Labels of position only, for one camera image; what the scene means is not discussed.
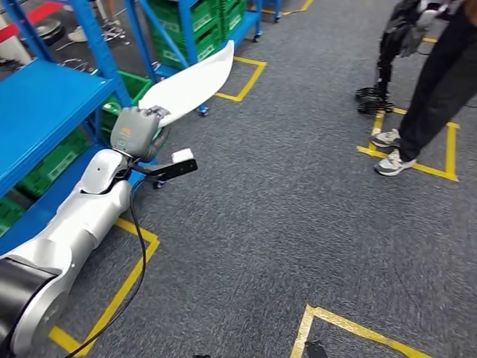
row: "caster wheel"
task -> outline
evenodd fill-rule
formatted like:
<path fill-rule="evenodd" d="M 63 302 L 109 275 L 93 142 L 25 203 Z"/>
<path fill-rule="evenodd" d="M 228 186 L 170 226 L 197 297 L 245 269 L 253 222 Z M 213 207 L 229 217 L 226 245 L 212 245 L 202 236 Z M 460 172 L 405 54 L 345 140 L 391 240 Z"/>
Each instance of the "caster wheel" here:
<path fill-rule="evenodd" d="M 205 110 L 199 110 L 198 114 L 200 114 L 201 117 L 207 117 L 207 115 L 209 114 L 209 109 L 205 108 Z"/>

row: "gray carpet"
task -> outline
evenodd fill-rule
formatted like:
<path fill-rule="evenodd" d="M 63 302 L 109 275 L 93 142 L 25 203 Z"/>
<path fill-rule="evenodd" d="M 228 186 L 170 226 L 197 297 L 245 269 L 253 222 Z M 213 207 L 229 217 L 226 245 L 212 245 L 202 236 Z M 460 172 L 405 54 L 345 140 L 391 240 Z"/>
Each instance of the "gray carpet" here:
<path fill-rule="evenodd" d="M 315 0 L 244 42 L 239 56 L 267 67 L 242 103 L 212 98 L 208 117 L 174 127 L 163 160 L 190 147 L 199 170 L 138 194 L 141 225 L 161 246 L 89 357 L 289 357 L 306 304 L 432 357 L 475 357 L 475 110 L 454 120 L 458 183 L 413 170 L 383 178 L 356 150 L 373 120 L 358 115 L 352 93 L 373 79 L 394 3 Z M 423 61 L 396 62 L 396 104 L 406 107 Z M 444 140 L 422 161 L 442 166 Z M 84 339 L 140 255 L 134 237 L 113 230 L 59 325 Z M 330 358 L 399 357 L 319 319 L 309 339 Z M 48 342 L 29 357 L 62 355 Z"/>

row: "person's leg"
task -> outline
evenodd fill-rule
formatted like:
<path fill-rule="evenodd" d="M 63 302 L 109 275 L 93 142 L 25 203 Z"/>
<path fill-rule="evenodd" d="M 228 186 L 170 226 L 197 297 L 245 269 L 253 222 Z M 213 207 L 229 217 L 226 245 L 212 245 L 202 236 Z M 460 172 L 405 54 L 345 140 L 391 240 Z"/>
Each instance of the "person's leg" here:
<path fill-rule="evenodd" d="M 412 167 L 420 150 L 477 94 L 477 29 L 465 49 L 431 94 L 418 120 L 401 138 L 401 146 L 376 166 L 382 175 L 394 176 Z"/>
<path fill-rule="evenodd" d="M 465 15 L 463 6 L 460 6 L 420 71 L 411 106 L 399 129 L 401 136 L 405 135 L 419 117 L 434 88 L 468 44 L 469 31 L 473 30 L 473 26 Z"/>
<path fill-rule="evenodd" d="M 93 11 L 94 12 L 94 16 L 97 19 L 100 19 L 100 15 L 98 14 L 98 11 L 96 9 L 95 0 L 88 1 L 91 5 Z M 85 34 L 85 31 L 81 26 L 78 26 L 72 32 L 69 33 L 67 37 L 69 41 L 72 41 L 74 43 L 85 43 L 88 41 L 88 38 L 86 38 L 86 34 Z"/>

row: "sneaker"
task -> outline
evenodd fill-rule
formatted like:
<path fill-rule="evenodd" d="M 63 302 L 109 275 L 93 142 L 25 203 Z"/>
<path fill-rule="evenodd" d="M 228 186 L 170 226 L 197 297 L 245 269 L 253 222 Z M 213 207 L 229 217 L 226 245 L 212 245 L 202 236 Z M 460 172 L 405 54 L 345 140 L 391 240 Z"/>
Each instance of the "sneaker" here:
<path fill-rule="evenodd" d="M 394 149 L 391 154 L 386 158 L 377 163 L 374 169 L 380 175 L 385 175 L 386 177 L 394 177 L 403 171 L 404 169 L 412 168 L 416 164 L 416 160 L 411 160 L 410 162 L 404 162 L 401 159 L 399 149 Z"/>
<path fill-rule="evenodd" d="M 85 31 L 81 26 L 77 27 L 75 31 L 68 34 L 68 39 L 74 43 L 85 43 L 88 41 Z"/>
<path fill-rule="evenodd" d="M 390 132 L 381 132 L 371 137 L 371 143 L 380 148 L 395 147 L 399 148 L 401 137 L 397 129 Z"/>

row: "black pants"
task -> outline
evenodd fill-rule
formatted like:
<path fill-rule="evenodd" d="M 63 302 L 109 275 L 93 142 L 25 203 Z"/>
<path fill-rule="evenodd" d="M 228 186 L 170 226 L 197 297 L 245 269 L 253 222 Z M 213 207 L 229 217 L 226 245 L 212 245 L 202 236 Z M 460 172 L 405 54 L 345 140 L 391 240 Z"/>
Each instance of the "black pants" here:
<path fill-rule="evenodd" d="M 477 26 L 461 6 L 420 72 L 399 128 L 401 159 L 415 159 L 476 93 Z"/>

